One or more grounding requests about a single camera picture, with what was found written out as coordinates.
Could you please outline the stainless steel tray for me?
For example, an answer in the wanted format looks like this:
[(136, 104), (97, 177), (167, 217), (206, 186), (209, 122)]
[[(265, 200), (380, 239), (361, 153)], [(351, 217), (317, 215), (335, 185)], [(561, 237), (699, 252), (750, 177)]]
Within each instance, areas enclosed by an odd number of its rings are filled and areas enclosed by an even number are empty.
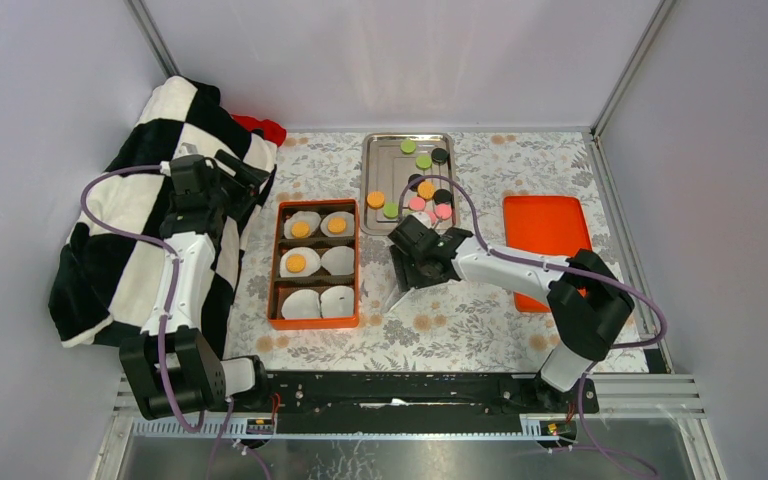
[[(406, 155), (400, 151), (400, 143), (412, 139), (416, 151)], [(438, 176), (450, 179), (455, 177), (455, 142), (445, 133), (373, 133), (363, 141), (361, 177), (360, 177), (360, 228), (368, 235), (385, 236), (392, 231), (397, 220), (386, 219), (381, 209), (373, 210), (366, 205), (366, 195), (371, 191), (386, 194), (387, 202), (397, 202), (402, 190), (406, 188), (412, 174), (429, 175), (436, 188), (453, 190)], [(415, 165), (415, 158), (420, 154), (429, 154), (434, 148), (444, 148), (450, 153), (450, 160), (443, 165), (432, 164), (425, 171)]]

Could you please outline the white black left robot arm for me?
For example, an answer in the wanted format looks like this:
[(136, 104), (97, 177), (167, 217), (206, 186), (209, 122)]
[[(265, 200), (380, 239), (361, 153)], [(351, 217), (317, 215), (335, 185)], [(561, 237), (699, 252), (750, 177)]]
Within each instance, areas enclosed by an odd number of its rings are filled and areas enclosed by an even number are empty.
[(256, 411), (269, 401), (260, 358), (223, 360), (201, 331), (231, 190), (241, 188), (251, 205), (267, 175), (224, 150), (179, 157), (159, 171), (172, 182), (171, 207), (154, 241), (165, 254), (164, 268), (149, 318), (138, 336), (123, 341), (119, 358), (144, 418), (173, 417), (195, 433), (211, 410), (236, 401)]

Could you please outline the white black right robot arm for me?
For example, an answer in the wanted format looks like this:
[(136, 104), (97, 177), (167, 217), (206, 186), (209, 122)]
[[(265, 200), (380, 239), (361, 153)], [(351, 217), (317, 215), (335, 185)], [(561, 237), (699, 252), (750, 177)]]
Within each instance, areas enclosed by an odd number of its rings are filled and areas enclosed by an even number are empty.
[(533, 386), (535, 402), (557, 412), (573, 387), (604, 360), (635, 309), (631, 295), (594, 252), (540, 255), (487, 243), (451, 227), (439, 232), (415, 216), (389, 233), (390, 253), (403, 292), (455, 281), (489, 284), (549, 308), (560, 337)]

